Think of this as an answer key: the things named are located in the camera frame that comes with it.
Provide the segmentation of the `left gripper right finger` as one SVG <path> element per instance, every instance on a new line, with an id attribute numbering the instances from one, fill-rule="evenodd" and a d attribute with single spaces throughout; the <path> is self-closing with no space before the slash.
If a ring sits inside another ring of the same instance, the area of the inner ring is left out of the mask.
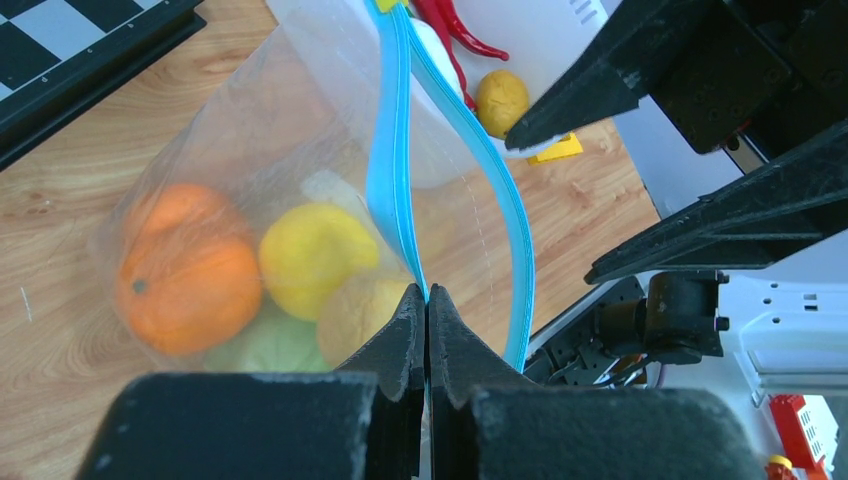
<path id="1" fill-rule="evenodd" d="M 762 479 L 717 396 L 691 389 L 543 387 L 494 353 L 448 293 L 427 305 L 436 479 Z"/>

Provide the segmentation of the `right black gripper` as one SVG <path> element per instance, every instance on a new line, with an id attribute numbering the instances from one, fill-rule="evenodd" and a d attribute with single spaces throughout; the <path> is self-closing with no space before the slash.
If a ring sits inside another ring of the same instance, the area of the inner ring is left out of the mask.
<path id="1" fill-rule="evenodd" d="M 846 2 L 623 1 L 505 146 L 633 110 L 650 92 L 699 154 L 749 141 L 781 156 L 610 250 L 586 283 L 763 269 L 846 230 Z"/>

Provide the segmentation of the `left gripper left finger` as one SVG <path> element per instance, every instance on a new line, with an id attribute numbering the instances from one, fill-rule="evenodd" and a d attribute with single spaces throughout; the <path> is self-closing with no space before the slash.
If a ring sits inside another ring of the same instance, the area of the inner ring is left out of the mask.
<path id="1" fill-rule="evenodd" d="M 108 409 L 80 479 L 411 479 L 420 469 L 425 298 L 326 373 L 164 372 Z"/>

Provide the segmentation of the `yellow toy lemon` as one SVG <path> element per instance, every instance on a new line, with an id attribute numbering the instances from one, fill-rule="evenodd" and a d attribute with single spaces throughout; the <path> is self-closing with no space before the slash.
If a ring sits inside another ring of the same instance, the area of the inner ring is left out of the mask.
<path id="1" fill-rule="evenodd" d="M 327 364 L 337 367 L 379 332 L 412 282 L 407 274 L 374 271 L 354 275 L 336 290 L 316 327 L 317 345 Z"/>

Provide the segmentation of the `green toy cabbage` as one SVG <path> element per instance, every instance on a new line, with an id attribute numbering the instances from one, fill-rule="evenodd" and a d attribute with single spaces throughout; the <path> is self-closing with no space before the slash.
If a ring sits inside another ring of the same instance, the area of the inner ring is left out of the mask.
<path id="1" fill-rule="evenodd" d="M 326 372 L 316 341 L 316 324 L 292 317 L 275 303 L 235 337 L 206 352 L 204 368 L 214 372 Z"/>

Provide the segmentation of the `yellow toy pear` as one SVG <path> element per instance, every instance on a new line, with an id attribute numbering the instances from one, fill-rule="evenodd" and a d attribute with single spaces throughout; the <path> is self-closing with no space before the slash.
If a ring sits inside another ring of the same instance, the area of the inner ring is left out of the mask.
<path id="1" fill-rule="evenodd" d="M 259 264 L 272 300 L 305 321 L 315 322 L 347 279 L 378 263 L 374 237 L 356 217 L 332 203 L 288 210 L 259 243 Z"/>

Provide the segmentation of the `clear zip top bag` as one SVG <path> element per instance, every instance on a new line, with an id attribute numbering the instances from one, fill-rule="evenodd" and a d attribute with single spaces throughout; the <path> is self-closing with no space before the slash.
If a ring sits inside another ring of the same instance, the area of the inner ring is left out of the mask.
<path id="1" fill-rule="evenodd" d="M 426 297 L 434 285 L 446 288 L 466 325 L 507 363 L 521 366 L 534 310 L 535 262 L 518 189 L 500 148 L 420 45 L 403 3 L 363 2 L 377 29 L 381 62 L 368 148 L 352 138 L 277 24 L 97 230 L 91 250 L 117 317 L 158 365 L 206 370 L 204 356 L 214 347 L 182 356 L 160 353 L 140 340 L 118 313 L 116 278 L 137 241 L 124 244 L 123 224 L 145 195 L 171 184 L 193 183 L 226 195 L 243 229 L 183 225 L 164 233 L 199 231 L 248 239 L 262 282 L 260 310 L 266 302 L 275 303 L 259 264 L 259 243 L 267 229 L 294 207 L 332 203 L 362 222 L 376 240 L 379 263 L 360 273 L 407 274 L 413 279 L 409 285 L 419 285 Z M 478 164 L 436 188 L 418 189 L 411 183 L 413 79 Z"/>

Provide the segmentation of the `large toy orange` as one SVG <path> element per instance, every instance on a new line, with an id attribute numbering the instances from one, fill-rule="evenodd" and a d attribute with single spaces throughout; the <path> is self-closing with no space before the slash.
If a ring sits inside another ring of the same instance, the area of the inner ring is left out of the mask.
<path id="1" fill-rule="evenodd" d="M 238 234 L 168 232 L 137 240 L 115 282 L 117 311 L 137 337 L 172 356 L 230 340 L 258 314 L 262 282 Z"/>

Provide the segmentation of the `small toy orange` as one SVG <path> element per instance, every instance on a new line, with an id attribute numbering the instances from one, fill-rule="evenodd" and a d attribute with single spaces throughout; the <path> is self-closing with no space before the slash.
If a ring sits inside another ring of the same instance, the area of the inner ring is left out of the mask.
<path id="1" fill-rule="evenodd" d="M 244 227 L 239 212 L 223 193 L 204 185 L 177 183 L 145 195 L 130 208 L 123 224 L 124 244 L 183 225 L 233 232 Z"/>

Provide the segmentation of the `white plastic basket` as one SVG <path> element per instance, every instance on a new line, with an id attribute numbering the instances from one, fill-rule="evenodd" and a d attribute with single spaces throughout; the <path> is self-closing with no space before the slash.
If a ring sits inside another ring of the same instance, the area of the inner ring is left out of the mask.
<path id="1" fill-rule="evenodd" d="M 457 1 L 460 20 L 484 43 L 507 52 L 486 58 L 455 44 L 454 55 L 475 94 L 482 79 L 505 69 L 537 100 L 581 55 L 608 18 L 598 1 Z M 282 33 L 341 114 L 357 143 L 368 148 L 380 97 L 377 29 L 363 1 L 271 1 Z M 410 83 L 410 176 L 413 187 L 436 188 L 478 164 L 420 82 Z"/>

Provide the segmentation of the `red toy chili pepper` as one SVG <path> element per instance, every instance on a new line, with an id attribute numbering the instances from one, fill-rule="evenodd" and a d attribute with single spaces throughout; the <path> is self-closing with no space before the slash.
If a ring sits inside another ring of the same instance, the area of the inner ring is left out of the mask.
<path id="1" fill-rule="evenodd" d="M 443 20 L 446 22 L 449 34 L 464 48 L 480 56 L 508 61 L 508 52 L 490 46 L 477 38 L 460 19 L 452 0 L 436 0 L 435 4 Z"/>

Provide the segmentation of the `white toy radish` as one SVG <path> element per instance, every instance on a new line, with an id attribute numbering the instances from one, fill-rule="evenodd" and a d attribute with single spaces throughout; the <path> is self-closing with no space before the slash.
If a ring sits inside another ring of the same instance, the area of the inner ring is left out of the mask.
<path id="1" fill-rule="evenodd" d="M 440 37 L 434 28 L 426 22 L 414 17 L 410 17 L 409 20 L 420 45 L 427 52 L 430 60 L 444 77 L 454 94 L 462 100 L 463 89 L 460 84 L 460 78 Z"/>

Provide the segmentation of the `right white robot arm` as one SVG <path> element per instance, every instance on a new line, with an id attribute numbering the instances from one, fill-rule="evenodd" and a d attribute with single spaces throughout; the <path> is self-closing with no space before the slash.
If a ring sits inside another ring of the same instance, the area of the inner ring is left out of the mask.
<path id="1" fill-rule="evenodd" d="M 543 94 L 508 148 L 650 98 L 701 155 L 761 163 L 596 260 L 586 281 L 651 272 L 638 300 L 582 299 L 542 331 L 592 328 L 610 353 L 693 364 L 730 353 L 756 394 L 845 393 L 847 286 L 751 277 L 847 234 L 847 5 L 623 1 L 601 28 L 528 1 L 520 39 Z"/>

